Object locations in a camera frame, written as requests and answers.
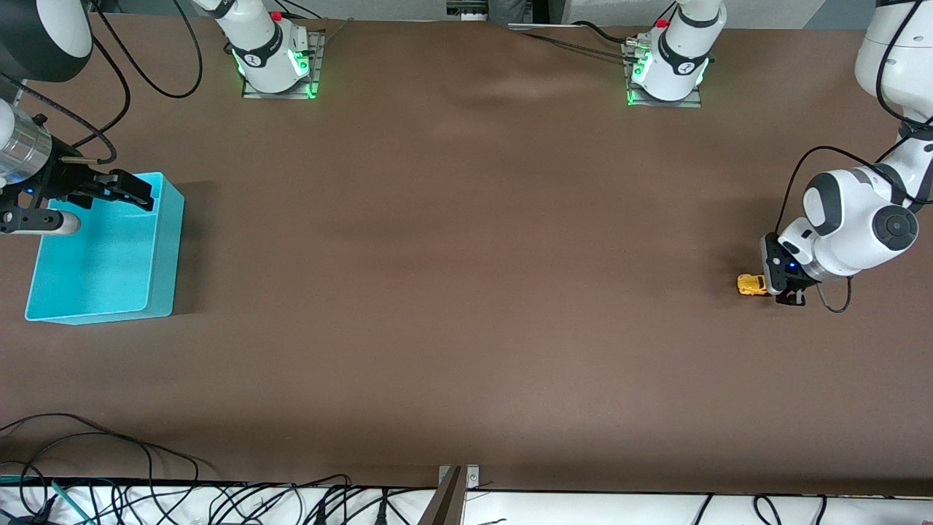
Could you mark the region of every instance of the mounting plate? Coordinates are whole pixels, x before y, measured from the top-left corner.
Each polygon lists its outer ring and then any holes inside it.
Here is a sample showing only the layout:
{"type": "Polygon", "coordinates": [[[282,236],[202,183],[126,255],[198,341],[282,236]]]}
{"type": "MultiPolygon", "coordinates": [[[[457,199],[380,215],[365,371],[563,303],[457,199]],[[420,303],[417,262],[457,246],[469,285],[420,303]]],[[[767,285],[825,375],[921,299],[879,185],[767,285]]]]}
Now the mounting plate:
{"type": "Polygon", "coordinates": [[[324,33],[321,31],[296,31],[293,35],[295,51],[307,51],[299,63],[307,61],[308,75],[301,78],[290,89],[278,93],[258,91],[244,78],[243,98],[271,98],[286,100],[308,100],[317,98],[317,88],[321,82],[321,64],[324,61],[324,33]]]}
{"type": "MultiPolygon", "coordinates": [[[[438,472],[438,485],[444,480],[444,476],[447,475],[447,471],[451,470],[454,465],[441,465],[440,471],[438,472]]],[[[475,489],[480,484],[480,466],[479,465],[467,465],[466,466],[466,487],[468,489],[475,489]]]]}
{"type": "MultiPolygon", "coordinates": [[[[626,46],[625,44],[621,44],[620,46],[623,55],[635,59],[638,58],[634,47],[626,46]]],[[[687,95],[687,98],[676,102],[668,102],[666,100],[654,98],[649,95],[644,88],[632,81],[634,67],[635,64],[631,61],[625,62],[625,91],[628,94],[629,106],[703,107],[699,86],[695,86],[693,91],[687,95]]]]}

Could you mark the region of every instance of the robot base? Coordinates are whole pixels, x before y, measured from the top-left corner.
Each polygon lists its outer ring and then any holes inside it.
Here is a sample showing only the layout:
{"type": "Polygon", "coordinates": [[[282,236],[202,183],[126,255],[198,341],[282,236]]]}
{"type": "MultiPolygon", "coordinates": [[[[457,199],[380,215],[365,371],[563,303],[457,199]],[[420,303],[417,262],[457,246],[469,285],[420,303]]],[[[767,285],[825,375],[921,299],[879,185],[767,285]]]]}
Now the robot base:
{"type": "MultiPolygon", "coordinates": [[[[626,57],[638,58],[636,47],[622,44],[621,48],[622,54],[626,57]]],[[[687,98],[676,102],[659,100],[649,95],[644,88],[632,81],[632,75],[638,65],[630,61],[625,62],[625,91],[628,94],[629,106],[703,107],[699,86],[693,88],[687,98]]]]}
{"type": "Polygon", "coordinates": [[[286,100],[308,100],[317,98],[317,88],[321,82],[321,64],[324,61],[324,33],[320,31],[307,32],[306,50],[302,50],[301,43],[297,43],[296,50],[301,51],[298,58],[301,66],[307,67],[308,74],[295,83],[290,89],[278,93],[258,91],[244,78],[243,98],[279,98],[286,100]]]}

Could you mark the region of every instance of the power cord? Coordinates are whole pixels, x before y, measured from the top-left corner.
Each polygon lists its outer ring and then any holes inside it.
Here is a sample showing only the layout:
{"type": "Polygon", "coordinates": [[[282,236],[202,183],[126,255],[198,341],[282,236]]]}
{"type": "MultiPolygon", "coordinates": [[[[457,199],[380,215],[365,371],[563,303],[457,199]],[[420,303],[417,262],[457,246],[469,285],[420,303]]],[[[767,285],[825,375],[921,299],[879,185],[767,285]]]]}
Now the power cord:
{"type": "MultiPolygon", "coordinates": [[[[777,222],[774,224],[774,232],[776,234],[781,231],[781,222],[784,220],[784,212],[785,210],[787,210],[787,201],[790,198],[790,190],[794,186],[794,180],[797,178],[797,174],[800,172],[801,166],[803,166],[803,163],[806,162],[806,160],[810,157],[810,155],[823,149],[828,150],[828,151],[834,151],[836,153],[839,153],[841,155],[844,155],[852,159],[853,161],[869,168],[871,171],[878,174],[878,176],[883,178],[884,181],[890,184],[892,188],[897,187],[896,184],[894,183],[894,180],[892,180],[891,177],[887,173],[883,172],[881,169],[877,168],[876,166],[869,163],[865,159],[859,158],[856,155],[846,151],[845,149],[836,148],[834,146],[817,146],[815,148],[810,148],[806,153],[803,154],[801,159],[797,161],[797,166],[794,167],[794,171],[790,174],[790,179],[787,181],[787,189],[784,191],[784,200],[781,201],[781,211],[777,214],[777,222]]],[[[906,193],[905,193],[905,197],[911,202],[914,202],[917,204],[926,205],[926,204],[933,203],[933,201],[926,201],[923,199],[918,199],[910,195],[907,195],[906,193]]],[[[823,303],[823,306],[827,310],[829,310],[830,312],[834,314],[841,314],[842,312],[848,310],[849,305],[852,304],[852,276],[849,276],[846,278],[845,288],[846,288],[845,304],[842,305],[842,307],[840,308],[836,308],[830,305],[829,302],[827,301],[826,294],[823,292],[822,285],[820,283],[816,284],[816,291],[819,293],[820,302],[823,303]]]]}
{"type": "Polygon", "coordinates": [[[389,521],[385,518],[385,511],[388,503],[389,489],[383,489],[383,497],[379,500],[379,511],[376,512],[376,521],[374,525],[389,525],[389,521]]]}
{"type": "MultiPolygon", "coordinates": [[[[926,122],[924,122],[924,125],[927,125],[927,126],[928,126],[931,122],[933,122],[933,117],[930,117],[929,119],[926,119],[926,122]]],[[[910,133],[907,133],[906,135],[904,135],[903,137],[901,137],[900,140],[899,140],[898,142],[895,142],[895,143],[894,143],[894,146],[888,148],[887,151],[885,151],[884,153],[882,153],[881,156],[878,157],[878,160],[875,161],[875,163],[879,163],[879,162],[883,161],[885,158],[887,158],[888,155],[890,155],[891,153],[893,153],[895,149],[900,148],[901,145],[903,145],[905,142],[907,142],[910,138],[911,138],[911,134],[910,134],[910,133]]]]}
{"type": "MultiPolygon", "coordinates": [[[[816,519],[814,520],[814,525],[820,525],[823,522],[823,515],[826,514],[827,496],[825,494],[820,494],[819,497],[820,497],[820,505],[819,505],[819,510],[816,512],[816,519]]],[[[752,504],[754,505],[755,515],[759,517],[759,519],[761,520],[762,523],[764,523],[764,525],[782,525],[781,515],[777,513],[777,508],[774,507],[774,503],[772,503],[771,498],[769,498],[768,496],[759,494],[758,496],[755,496],[755,499],[752,500],[752,504]],[[771,513],[774,515],[775,523],[771,523],[770,521],[765,519],[764,515],[761,514],[761,510],[759,509],[760,502],[764,502],[768,504],[768,506],[771,508],[771,513]]]]}
{"type": "Polygon", "coordinates": [[[25,461],[25,462],[23,463],[23,468],[22,468],[22,472],[21,472],[21,475],[20,475],[20,480],[21,480],[21,483],[20,483],[20,497],[21,497],[21,500],[23,500],[24,503],[25,503],[25,498],[24,498],[24,494],[23,494],[23,480],[24,480],[24,478],[26,477],[26,475],[28,474],[28,472],[29,472],[30,469],[33,469],[33,470],[35,469],[35,463],[42,457],[43,454],[45,454],[46,452],[48,452],[51,448],[53,448],[53,447],[59,445],[60,443],[65,442],[65,441],[67,441],[67,440],[69,440],[69,439],[73,439],[73,438],[80,437],[80,436],[87,436],[87,435],[105,435],[105,436],[108,436],[108,437],[116,438],[116,439],[118,439],[118,440],[120,440],[120,441],[125,441],[125,442],[131,443],[131,444],[133,444],[133,445],[136,445],[136,446],[140,447],[140,449],[146,454],[147,465],[148,465],[147,473],[148,473],[148,486],[149,486],[149,491],[150,491],[150,493],[152,494],[152,496],[153,496],[153,498],[154,498],[154,503],[156,504],[156,506],[158,507],[158,509],[159,509],[159,510],[161,511],[161,513],[162,513],[162,518],[161,518],[158,522],[156,522],[156,525],[160,525],[160,524],[161,524],[164,520],[166,520],[166,519],[167,519],[169,522],[171,522],[173,525],[180,525],[178,522],[176,522],[175,520],[173,520],[172,518],[170,518],[169,515],[170,515],[181,503],[183,503],[183,502],[187,499],[187,497],[190,495],[190,493],[191,493],[192,491],[194,491],[194,489],[196,488],[196,485],[195,485],[195,484],[198,482],[199,476],[200,476],[200,465],[199,465],[199,461],[200,461],[200,462],[203,462],[203,460],[199,460],[199,459],[197,459],[197,458],[195,458],[195,457],[193,457],[193,456],[189,456],[188,454],[185,454],[185,453],[183,453],[183,452],[178,452],[178,451],[173,450],[173,449],[168,448],[168,447],[163,447],[163,446],[158,445],[158,444],[155,444],[155,443],[149,443],[149,442],[147,442],[147,441],[138,440],[138,439],[136,439],[136,438],[134,438],[134,437],[131,437],[131,436],[129,436],[129,435],[127,435],[127,434],[124,434],[124,433],[118,433],[118,432],[111,431],[111,430],[107,429],[106,427],[104,427],[103,425],[100,425],[100,424],[98,424],[98,423],[95,423],[95,422],[91,421],[90,419],[86,419],[86,418],[83,418],[83,417],[81,417],[81,416],[78,416],[78,415],[75,415],[75,414],[70,414],[70,413],[67,413],[67,412],[48,412],[48,413],[44,413],[44,414],[35,414],[35,415],[28,416],[28,417],[25,417],[25,418],[17,419],[16,421],[13,421],[12,423],[9,423],[8,425],[5,425],[5,426],[3,426],[3,427],[0,427],[0,433],[6,432],[6,431],[8,431],[8,430],[10,430],[10,429],[13,429],[14,427],[18,428],[20,425],[22,425],[22,424],[24,424],[24,423],[26,423],[26,422],[28,422],[28,421],[31,421],[31,420],[33,420],[33,419],[43,419],[43,418],[64,418],[64,419],[72,419],[72,420],[74,420],[74,421],[77,421],[77,422],[81,423],[82,425],[84,425],[84,426],[86,426],[86,427],[91,428],[92,430],[94,430],[94,432],[72,433],[72,434],[68,434],[68,435],[66,435],[66,436],[64,436],[64,437],[61,437],[61,438],[59,438],[59,439],[57,439],[57,440],[55,440],[55,441],[49,443],[48,445],[45,445],[42,449],[40,449],[38,452],[36,452],[36,453],[33,455],[32,458],[30,458],[28,461],[25,461]],[[151,449],[151,448],[152,448],[152,449],[156,449],[156,450],[160,450],[160,451],[162,451],[162,452],[166,452],[166,453],[168,453],[168,454],[170,454],[170,455],[172,455],[172,456],[175,456],[175,457],[177,457],[177,458],[180,458],[180,459],[182,459],[182,460],[185,460],[185,461],[189,462],[189,463],[191,464],[191,466],[194,468],[194,478],[191,480],[191,483],[192,483],[191,488],[188,489],[187,492],[186,492],[186,494],[185,494],[182,498],[180,498],[180,499],[179,499],[171,508],[169,508],[167,511],[166,511],[166,510],[164,509],[164,507],[162,507],[161,504],[159,503],[158,495],[156,494],[156,491],[155,491],[155,483],[154,483],[154,474],[155,474],[155,473],[154,473],[154,461],[153,461],[153,457],[152,457],[152,452],[150,452],[150,449],[151,449]]]}
{"type": "Polygon", "coordinates": [[[41,102],[44,103],[45,105],[50,106],[50,107],[56,109],[57,111],[63,113],[63,114],[64,114],[65,116],[67,116],[69,119],[71,119],[72,121],[77,122],[78,124],[81,124],[85,129],[87,129],[88,131],[90,131],[91,133],[93,133],[95,137],[99,138],[99,139],[101,140],[101,142],[103,142],[104,145],[107,146],[107,150],[110,151],[110,156],[107,157],[106,159],[97,159],[97,162],[96,162],[97,164],[110,164],[110,163],[114,162],[114,161],[117,159],[117,149],[114,148],[113,143],[110,142],[110,139],[107,138],[101,130],[99,130],[99,129],[95,128],[94,126],[92,126],[90,122],[85,121],[84,119],[82,119],[81,117],[79,117],[74,111],[68,109],[68,108],[65,107],[65,106],[62,106],[61,104],[59,104],[59,103],[55,102],[54,100],[48,98],[46,95],[44,95],[44,94],[42,94],[42,93],[40,93],[40,92],[38,92],[38,91],[36,91],[36,90],[30,88],[29,86],[23,84],[22,82],[19,82],[19,81],[16,80],[15,78],[11,77],[10,75],[7,75],[6,73],[4,73],[4,72],[2,72],[2,71],[0,71],[0,78],[1,78],[3,81],[5,81],[7,84],[10,84],[10,85],[12,85],[12,86],[15,87],[15,88],[19,88],[19,89],[23,90],[24,92],[29,93],[31,96],[33,96],[33,97],[36,98],[37,100],[41,101],[41,102]]]}
{"type": "MultiPolygon", "coordinates": [[[[798,174],[798,172],[800,172],[801,166],[803,166],[803,163],[806,162],[807,158],[809,158],[810,155],[812,155],[813,153],[815,153],[815,152],[817,152],[817,151],[823,150],[823,149],[828,150],[828,151],[834,151],[834,152],[836,152],[836,153],[839,153],[840,155],[844,155],[844,156],[848,157],[849,159],[852,159],[853,161],[859,163],[861,166],[866,167],[866,168],[869,168],[872,172],[874,172],[875,174],[877,174],[878,177],[881,177],[885,182],[887,182],[888,184],[890,184],[892,188],[896,188],[896,187],[898,186],[897,184],[895,184],[894,180],[891,179],[891,177],[890,177],[887,173],[885,173],[884,171],[882,171],[880,168],[878,168],[877,166],[875,166],[875,165],[872,164],[872,163],[869,163],[869,162],[866,161],[865,159],[862,159],[862,158],[856,156],[855,154],[846,151],[845,149],[836,148],[836,147],[834,147],[834,146],[816,146],[815,148],[810,148],[806,153],[803,154],[803,156],[801,157],[801,159],[797,162],[797,166],[794,168],[794,171],[790,174],[790,180],[787,181],[787,189],[786,189],[785,192],[784,192],[784,201],[782,201],[782,203],[781,203],[781,212],[778,213],[778,215],[777,215],[777,223],[774,225],[774,232],[775,232],[775,233],[778,233],[778,232],[781,231],[781,221],[784,219],[784,211],[785,211],[785,209],[787,208],[787,199],[790,198],[790,189],[791,189],[791,188],[793,187],[793,185],[794,185],[794,179],[797,178],[797,174],[798,174]]],[[[933,204],[933,201],[927,201],[927,200],[924,200],[924,199],[919,199],[919,198],[917,198],[917,197],[914,197],[914,196],[909,195],[909,194],[906,194],[906,193],[905,193],[905,195],[904,195],[904,198],[906,198],[907,200],[911,201],[912,203],[915,203],[915,204],[918,204],[918,205],[930,205],[930,204],[933,204]]]]}
{"type": "MultiPolygon", "coordinates": [[[[9,465],[9,464],[22,465],[22,468],[26,472],[26,474],[29,474],[29,471],[33,471],[35,475],[39,478],[39,483],[42,484],[42,500],[44,502],[47,502],[49,500],[49,483],[46,481],[46,478],[42,475],[42,472],[39,471],[39,469],[37,469],[35,465],[32,465],[31,463],[28,463],[26,461],[19,461],[19,460],[0,461],[0,467],[4,465],[9,465]]],[[[25,476],[20,474],[20,503],[22,503],[22,508],[26,509],[26,512],[30,514],[37,514],[37,511],[34,511],[33,508],[29,506],[28,503],[26,503],[26,493],[24,490],[24,484],[25,484],[24,482],[25,482],[25,476]]]]}
{"type": "MultiPolygon", "coordinates": [[[[301,4],[296,4],[295,2],[292,2],[291,0],[281,0],[281,2],[285,2],[286,4],[289,4],[289,5],[292,6],[292,7],[297,7],[298,9],[301,9],[302,11],[304,11],[304,12],[310,14],[311,16],[317,18],[318,20],[321,19],[321,15],[315,13],[314,11],[311,11],[310,9],[308,9],[308,8],[305,7],[305,6],[302,6],[301,4]]],[[[282,5],[281,2],[280,2],[279,0],[275,0],[275,3],[278,4],[279,6],[282,5]]]]}
{"type": "Polygon", "coordinates": [[[887,45],[887,48],[884,50],[884,54],[881,57],[881,63],[878,65],[878,75],[875,77],[875,97],[878,99],[878,104],[880,104],[881,107],[884,109],[884,111],[887,111],[887,113],[891,115],[892,117],[898,119],[899,121],[906,122],[907,124],[909,124],[911,127],[913,127],[916,130],[930,131],[930,130],[933,130],[933,128],[930,127],[929,121],[927,122],[915,121],[914,119],[905,117],[904,115],[901,115],[900,113],[897,113],[897,111],[892,109],[891,106],[889,106],[887,104],[887,101],[885,101],[884,99],[884,94],[882,93],[882,86],[881,86],[882,77],[884,75],[884,67],[887,65],[888,57],[891,56],[891,51],[894,49],[895,45],[897,44],[898,39],[900,38],[900,35],[904,32],[904,28],[907,27],[907,24],[910,23],[911,19],[913,18],[913,15],[917,12],[917,9],[919,9],[920,5],[923,4],[925,1],[926,0],[914,0],[911,10],[908,11],[907,16],[904,17],[904,20],[900,23],[900,26],[898,27],[897,31],[894,32],[894,36],[891,37],[891,42],[887,45]]]}
{"type": "MultiPolygon", "coordinates": [[[[116,117],[114,117],[113,120],[111,120],[110,122],[105,124],[104,127],[101,128],[101,133],[106,133],[110,131],[110,128],[116,126],[117,123],[120,122],[123,119],[123,117],[126,116],[127,112],[130,111],[130,100],[131,100],[130,84],[127,83],[126,77],[123,76],[123,72],[120,71],[119,66],[117,65],[116,62],[114,62],[113,57],[110,56],[110,53],[107,52],[107,49],[104,47],[104,45],[101,44],[101,41],[98,40],[96,36],[92,36],[91,38],[93,40],[94,47],[97,48],[98,51],[100,51],[104,59],[107,60],[107,63],[110,64],[110,68],[113,69],[114,73],[117,74],[117,78],[119,78],[119,83],[123,87],[123,108],[119,111],[119,113],[117,114],[116,117]]],[[[85,144],[91,142],[95,137],[96,135],[94,134],[88,135],[82,138],[81,140],[78,140],[75,144],[72,144],[71,146],[72,148],[80,148],[84,146],[85,144]]]]}
{"type": "Polygon", "coordinates": [[[845,278],[845,304],[839,308],[834,308],[829,305],[826,294],[823,293],[823,283],[816,283],[816,291],[819,293],[820,302],[823,303],[823,306],[825,306],[827,310],[834,314],[841,314],[845,310],[848,310],[849,305],[852,304],[852,276],[846,276],[845,278]]]}
{"type": "Polygon", "coordinates": [[[627,56],[624,56],[624,55],[620,55],[620,54],[618,54],[618,53],[610,53],[610,52],[608,52],[608,51],[603,51],[603,50],[595,50],[595,49],[593,49],[593,48],[587,48],[586,46],[580,46],[580,45],[578,45],[578,44],[572,44],[572,43],[570,43],[570,42],[564,42],[563,40],[558,40],[557,38],[551,38],[551,37],[549,37],[549,36],[534,35],[534,34],[531,34],[531,33],[522,33],[522,34],[525,35],[525,36],[530,36],[530,37],[535,38],[535,39],[537,39],[537,40],[543,40],[543,41],[545,41],[545,42],[550,42],[551,44],[554,44],[554,45],[556,45],[556,46],[558,46],[558,47],[561,47],[561,48],[564,48],[564,49],[567,49],[567,50],[580,50],[580,51],[587,52],[587,53],[591,53],[591,54],[594,54],[594,55],[601,55],[601,56],[605,56],[605,57],[609,57],[609,58],[614,58],[614,59],[616,59],[616,60],[622,60],[622,61],[625,61],[625,62],[634,62],[634,60],[635,60],[634,57],[627,57],[627,56]]]}
{"type": "Polygon", "coordinates": [[[421,488],[409,488],[409,489],[396,490],[395,492],[388,493],[388,494],[384,495],[383,497],[380,497],[380,498],[378,498],[378,499],[375,499],[375,500],[373,500],[373,501],[371,501],[371,502],[369,502],[369,503],[367,503],[367,504],[365,504],[365,505],[359,507],[358,509],[356,509],[356,512],[354,512],[353,514],[350,515],[350,517],[348,517],[347,519],[345,519],[341,525],[348,525],[348,524],[350,523],[350,521],[351,521],[353,518],[355,518],[356,516],[358,516],[361,512],[363,512],[364,510],[370,508],[371,506],[373,506],[373,505],[375,505],[375,504],[378,504],[378,503],[381,502],[382,500],[386,500],[386,499],[391,498],[391,497],[393,497],[393,496],[398,496],[398,494],[404,494],[405,492],[412,492],[412,491],[414,491],[414,490],[422,490],[422,489],[421,489],[421,488]]]}
{"type": "Polygon", "coordinates": [[[402,520],[402,523],[404,523],[405,525],[411,525],[411,523],[407,519],[405,519],[404,516],[402,516],[402,513],[398,512],[398,509],[396,508],[395,505],[392,504],[391,500],[389,500],[388,498],[385,498],[385,501],[389,504],[389,508],[392,509],[392,512],[394,512],[396,516],[398,516],[398,519],[402,520]]]}
{"type": "Polygon", "coordinates": [[[706,512],[706,507],[709,506],[711,501],[713,501],[713,492],[706,494],[706,499],[703,500],[703,504],[700,505],[700,511],[697,512],[697,517],[693,519],[693,525],[700,525],[700,522],[703,520],[703,514],[706,512]]]}
{"type": "Polygon", "coordinates": [[[674,2],[671,2],[671,5],[668,6],[667,9],[665,9],[664,11],[662,11],[661,14],[658,15],[658,18],[654,19],[654,23],[658,23],[658,20],[660,20],[660,19],[664,18],[665,16],[667,16],[667,13],[668,13],[669,11],[671,11],[671,9],[673,9],[674,6],[676,6],[676,5],[677,5],[677,1],[676,1],[676,0],[675,0],[674,2]]]}
{"type": "Polygon", "coordinates": [[[123,51],[123,54],[126,55],[126,59],[130,61],[132,68],[136,70],[136,73],[139,73],[139,76],[146,81],[152,89],[156,90],[159,94],[167,96],[168,98],[181,99],[188,98],[193,93],[195,93],[199,87],[201,87],[201,80],[204,77],[204,58],[201,55],[201,44],[198,42],[198,36],[194,34],[194,29],[191,27],[191,22],[188,20],[188,15],[185,14],[185,10],[178,4],[178,0],[172,0],[172,3],[175,5],[175,8],[178,9],[178,14],[181,15],[182,21],[185,23],[185,27],[188,28],[188,34],[191,35],[191,42],[194,43],[195,53],[198,55],[198,77],[194,81],[194,85],[191,86],[191,89],[183,93],[170,93],[166,92],[164,89],[156,85],[151,78],[143,71],[143,68],[139,66],[139,63],[136,62],[136,59],[132,57],[130,50],[126,48],[126,45],[123,44],[123,40],[120,39],[117,35],[117,31],[114,30],[113,26],[110,24],[110,20],[107,19],[104,12],[100,9],[100,2],[97,5],[97,16],[100,17],[101,21],[104,23],[104,26],[107,28],[107,31],[113,36],[114,40],[117,41],[117,45],[120,50],[123,51]]]}
{"type": "Polygon", "coordinates": [[[291,19],[291,20],[309,20],[308,17],[296,15],[295,13],[289,11],[288,7],[286,7],[285,4],[281,2],[281,0],[272,0],[272,1],[278,4],[279,8],[282,9],[282,18],[291,19]]]}
{"type": "Polygon", "coordinates": [[[586,27],[589,27],[590,29],[595,31],[596,34],[598,34],[599,36],[601,36],[602,38],[610,42],[615,42],[617,44],[625,43],[625,38],[619,38],[617,36],[612,36],[609,33],[603,31],[598,25],[596,25],[595,23],[591,21],[578,20],[578,21],[573,22],[573,25],[585,25],[586,27]]]}

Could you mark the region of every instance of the metal cylinder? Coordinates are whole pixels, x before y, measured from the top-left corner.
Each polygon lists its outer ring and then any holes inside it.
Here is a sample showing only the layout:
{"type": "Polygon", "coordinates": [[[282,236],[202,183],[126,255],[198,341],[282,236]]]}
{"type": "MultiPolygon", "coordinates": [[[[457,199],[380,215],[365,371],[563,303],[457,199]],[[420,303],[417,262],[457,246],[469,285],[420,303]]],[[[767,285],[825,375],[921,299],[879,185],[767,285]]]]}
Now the metal cylinder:
{"type": "Polygon", "coordinates": [[[0,101],[0,188],[32,177],[52,152],[52,137],[28,115],[0,101]]]}

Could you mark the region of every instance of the yellow object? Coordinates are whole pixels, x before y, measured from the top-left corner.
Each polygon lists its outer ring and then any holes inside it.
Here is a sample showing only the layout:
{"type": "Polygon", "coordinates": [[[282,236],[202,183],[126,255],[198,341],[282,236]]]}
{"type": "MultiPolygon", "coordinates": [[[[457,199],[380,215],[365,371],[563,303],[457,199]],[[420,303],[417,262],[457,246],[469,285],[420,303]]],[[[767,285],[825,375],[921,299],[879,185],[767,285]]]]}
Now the yellow object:
{"type": "Polygon", "coordinates": [[[764,285],[764,276],[741,274],[738,278],[739,293],[742,295],[768,295],[764,285]]]}

